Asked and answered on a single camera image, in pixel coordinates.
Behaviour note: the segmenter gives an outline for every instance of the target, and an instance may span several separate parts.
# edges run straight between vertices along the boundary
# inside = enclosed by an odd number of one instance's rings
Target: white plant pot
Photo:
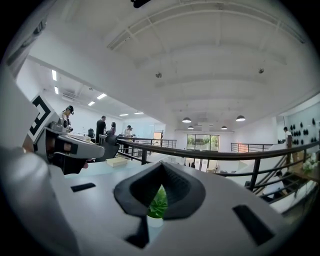
[[[153,228],[160,228],[164,224],[164,220],[162,218],[152,218],[147,216],[146,222],[148,226]]]

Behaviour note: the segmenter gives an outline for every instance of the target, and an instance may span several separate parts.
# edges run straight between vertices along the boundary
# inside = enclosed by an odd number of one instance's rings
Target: balcony railing
[[[264,152],[271,148],[274,144],[247,144],[247,143],[231,143],[231,152],[248,153],[248,152]]]
[[[252,172],[245,172],[245,173],[216,173],[217,175],[223,176],[223,177],[241,177],[241,176],[248,176],[250,177],[250,182],[247,186],[245,186],[250,191],[254,192],[255,194],[258,194],[261,190],[263,190],[264,187],[274,184],[277,181],[271,181],[268,182],[269,178],[271,178],[276,171],[282,170],[284,168],[293,167],[295,165],[298,165],[302,162],[305,162],[307,159],[307,149],[316,147],[320,145],[319,141],[302,145],[299,147],[293,147],[293,148],[287,148],[287,149],[280,149],[280,150],[272,150],[272,151],[257,151],[257,152],[243,152],[243,153],[227,153],[227,152],[212,152],[212,151],[193,151],[193,150],[182,150],[182,149],[176,149],[174,146],[171,148],[170,146],[162,147],[161,146],[155,146],[153,145],[153,142],[150,143],[137,143],[133,140],[137,141],[151,141],[151,139],[140,139],[140,138],[122,138],[119,137],[117,142],[120,145],[124,145],[126,147],[131,147],[133,149],[139,149],[141,150],[141,158],[134,157],[131,154],[119,152],[121,155],[126,156],[131,159],[135,159],[141,162],[142,165],[149,163],[147,161],[147,154],[150,154],[150,152],[156,152],[160,154],[170,155],[170,156],[176,156],[176,157],[183,157],[183,158],[193,158],[193,159],[207,159],[207,160],[221,160],[221,161],[239,161],[239,160],[254,160],[254,166]],[[175,140],[166,140],[168,142],[168,145],[170,145],[169,141],[172,141],[173,145],[176,144]],[[300,160],[297,160],[295,162],[284,164],[286,156],[289,154],[297,153],[297,152],[303,152],[303,158]],[[261,159],[268,159],[268,158],[275,158],[275,157],[282,157],[281,160],[276,164],[274,168],[266,169],[266,170],[259,170]],[[264,177],[261,181],[257,181],[257,177],[260,174],[267,174],[266,177]],[[285,176],[280,179],[280,181],[284,181],[285,179],[288,179],[290,176]],[[266,197],[272,194],[275,194],[279,191],[283,191],[286,189],[289,189],[293,186],[295,186],[295,190],[299,189],[303,183],[300,180],[296,180],[288,185],[286,185],[283,189],[268,193],[259,195],[260,197]]]

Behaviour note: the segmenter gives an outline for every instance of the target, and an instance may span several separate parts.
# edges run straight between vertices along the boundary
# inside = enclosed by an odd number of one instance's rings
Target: white table
[[[88,165],[87,169],[82,169],[79,174],[71,173],[67,174],[65,178],[78,178],[85,176],[93,176],[93,175],[101,175],[101,174],[110,174],[113,172],[121,172],[131,170],[132,168],[144,170],[146,166],[152,165],[153,163],[148,163],[145,165],[141,165],[140,161],[127,161],[126,165],[121,165],[117,167],[112,167],[107,164],[105,161],[103,162],[91,162]]]

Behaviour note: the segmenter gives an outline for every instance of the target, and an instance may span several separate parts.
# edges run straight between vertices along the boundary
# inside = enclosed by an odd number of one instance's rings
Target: small potted plant
[[[167,195],[165,189],[161,186],[148,208],[148,225],[153,228],[161,227],[164,223],[163,218],[167,208]]]
[[[318,166],[318,163],[316,153],[312,153],[302,165],[303,172],[305,174],[312,172]]]

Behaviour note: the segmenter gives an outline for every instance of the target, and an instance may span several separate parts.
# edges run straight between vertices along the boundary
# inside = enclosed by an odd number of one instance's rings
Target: recessed ceiling light
[[[102,98],[106,97],[107,95],[102,93],[101,95],[99,95],[98,97],[96,97],[98,100],[101,100]]]
[[[54,71],[54,70],[52,70],[52,79],[53,79],[54,81],[57,81],[57,72]]]
[[[189,117],[185,117],[183,120],[182,120],[183,123],[191,123],[191,119]]]
[[[237,122],[242,122],[242,121],[244,121],[244,120],[246,120],[246,119],[245,119],[245,117],[244,117],[243,115],[239,115],[239,116],[236,118],[236,121],[237,121]]]

